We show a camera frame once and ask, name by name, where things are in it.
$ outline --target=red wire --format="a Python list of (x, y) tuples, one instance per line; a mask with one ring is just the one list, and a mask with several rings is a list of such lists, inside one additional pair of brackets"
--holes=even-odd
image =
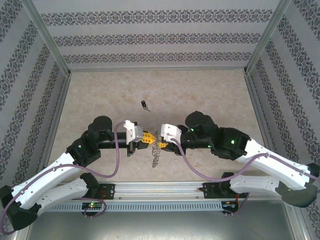
[(239, 194), (235, 196), (235, 205), (239, 204)]
[(102, 193), (102, 200), (104, 200), (104, 196), (106, 195), (106, 192), (103, 190), (100, 190), (99, 193)]

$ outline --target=cable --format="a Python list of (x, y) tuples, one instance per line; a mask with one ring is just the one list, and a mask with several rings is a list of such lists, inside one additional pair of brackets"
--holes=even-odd
[(97, 202), (99, 202), (99, 203), (104, 205), (103, 210), (98, 212), (96, 215), (93, 215), (93, 216), (88, 216), (87, 215), (87, 209), (85, 209), (84, 213), (83, 213), (85, 218), (93, 219), (93, 218), (99, 217), (101, 214), (103, 214), (107, 210), (107, 204), (105, 203), (105, 201), (103, 201), (101, 199), (94, 199), (94, 198), (87, 198), (87, 197), (77, 197), (75, 199), (76, 200), (97, 201)]
[(231, 215), (232, 215), (232, 217), (233, 217), (234, 215), (238, 214), (238, 213), (239, 213), (239, 211), (244, 207), (244, 205), (245, 205), (245, 204), (246, 204), (246, 202), (248, 201), (249, 195), (250, 195), (250, 193), (248, 192), (248, 194), (246, 195), (245, 199), (243, 200), (243, 203), (241, 204), (241, 206), (238, 208), (238, 210), (237, 210), (237, 211), (232, 212), (232, 211), (229, 211), (229, 210), (223, 209), (223, 212), (227, 212), (227, 213), (231, 214)]
[(178, 146), (179, 150), (180, 150), (180, 153), (185, 161), (185, 163), (187, 164), (187, 166), (195, 173), (197, 174), (199, 177), (203, 178), (203, 179), (206, 179), (206, 180), (209, 180), (209, 181), (212, 181), (212, 182), (226, 182), (226, 181), (229, 181), (229, 180), (232, 180), (238, 176), (240, 176), (244, 171), (246, 171), (249, 166), (252, 164), (252, 162), (260, 157), (266, 157), (266, 158), (272, 158), (280, 163), (282, 163), (283, 165), (285, 165), (286, 167), (288, 168), (291, 168), (295, 171), (297, 171), (298, 173), (302, 174), (302, 175), (305, 175), (311, 179), (314, 179), (314, 180), (317, 180), (320, 182), (320, 178), (316, 177), (316, 176), (313, 176), (307, 172), (304, 172), (303, 170), (301, 169), (298, 169), (294, 166), (292, 166), (291, 164), (287, 163), (286, 161), (283, 161), (281, 160), (280, 158), (276, 157), (276, 156), (273, 156), (273, 155), (270, 155), (268, 153), (259, 153), (259, 154), (256, 154), (254, 155), (245, 165), (244, 167), (238, 171), (237, 173), (235, 173), (234, 175), (232, 176), (228, 176), (228, 177), (224, 177), (224, 178), (213, 178), (213, 177), (209, 177), (209, 176), (206, 176), (206, 175), (203, 175), (202, 173), (198, 172), (191, 164), (190, 162), (188, 161), (186, 155), (185, 155), (185, 152), (184, 150), (182, 149), (182, 146), (181, 144), (174, 138), (171, 138), (170, 139), (171, 141), (175, 142), (175, 144)]
[(120, 150), (119, 150), (119, 142), (118, 142), (118, 135), (117, 135), (117, 130), (118, 130), (118, 127), (120, 125), (123, 125), (125, 124), (125, 122), (120, 122), (118, 123), (115, 128), (114, 128), (114, 142), (115, 142), (115, 151), (116, 151), (116, 165), (115, 165), (115, 170), (114, 172), (111, 174), (111, 175), (104, 175), (104, 174), (101, 174), (101, 173), (98, 173), (98, 172), (95, 172), (93, 170), (90, 170), (84, 166), (79, 166), (79, 165), (74, 165), (74, 164), (63, 164), (63, 165), (59, 165), (59, 166), (55, 166), (53, 168), (50, 168), (46, 171), (44, 171), (43, 173), (41, 173), (39, 176), (37, 176), (35, 179), (33, 179), (32, 181), (30, 181), (24, 188), (22, 188), (10, 201), (9, 203), (5, 206), (5, 208), (3, 209), (3, 212), (2, 212), (2, 215), (1, 215), (1, 218), (0, 218), (0, 231), (2, 234), (4, 235), (11, 235), (15, 232), (15, 230), (13, 231), (10, 231), (10, 232), (7, 232), (5, 231), (5, 228), (4, 228), (4, 220), (5, 220), (5, 216), (7, 214), (7, 211), (9, 209), (9, 207), (16, 201), (16, 199), (24, 194), (24, 192), (32, 185), (34, 184), (36, 181), (38, 181), (40, 178), (42, 178), (44, 175), (52, 172), (52, 171), (56, 171), (57, 169), (61, 169), (61, 168), (66, 168), (66, 167), (72, 167), (72, 168), (77, 168), (77, 169), (82, 169), (82, 170), (85, 170), (89, 173), (92, 173), (93, 175), (96, 175), (98, 177), (101, 177), (101, 178), (112, 178), (113, 176), (115, 176), (118, 172), (118, 169), (119, 169), (119, 165), (120, 165)]

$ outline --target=small black object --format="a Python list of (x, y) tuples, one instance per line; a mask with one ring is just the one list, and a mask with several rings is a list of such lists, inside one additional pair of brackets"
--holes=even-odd
[(136, 152), (137, 143), (136, 142), (129, 142), (126, 148), (126, 156), (130, 157)]
[(145, 101), (141, 101), (141, 105), (142, 105), (143, 108), (146, 108), (146, 107), (147, 107), (147, 104), (146, 104)]

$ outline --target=floor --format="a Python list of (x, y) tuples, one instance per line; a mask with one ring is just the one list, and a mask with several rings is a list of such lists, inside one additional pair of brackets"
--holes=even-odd
[[(150, 112), (143, 109), (142, 100)], [(98, 116), (110, 117), (113, 127), (130, 120), (138, 122), (144, 131), (154, 133), (164, 123), (185, 124), (185, 118), (194, 111), (211, 116), (220, 127), (239, 129), (262, 143), (241, 70), (73, 73), (49, 162), (58, 158)], [(111, 174), (116, 151), (102, 150), (101, 155), (88, 168)], [(237, 172), (243, 167), (242, 163), (217, 158), (208, 149), (189, 149), (186, 155), (198, 171), (211, 177), (218, 178), (223, 172)], [(202, 180), (187, 167), (182, 157), (173, 153), (161, 151), (158, 166), (152, 168), (152, 163), (151, 148), (137, 150), (131, 157), (121, 149), (117, 175), (97, 179), (113, 182)], [(245, 174), (263, 175), (255, 168)]]
[(295, 240), (283, 201), (248, 201), (234, 217), (220, 211), (45, 212), (27, 240)]

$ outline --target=wall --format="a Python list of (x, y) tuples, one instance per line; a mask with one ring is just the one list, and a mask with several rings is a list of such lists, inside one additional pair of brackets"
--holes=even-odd
[[(265, 46), (251, 78), (276, 151), (320, 164), (320, 1), (293, 0)], [(320, 200), (303, 210), (320, 239)]]
[(0, 9), (1, 188), (37, 172), (65, 76), (21, 2)]
[(37, 0), (71, 70), (245, 67), (279, 0)]

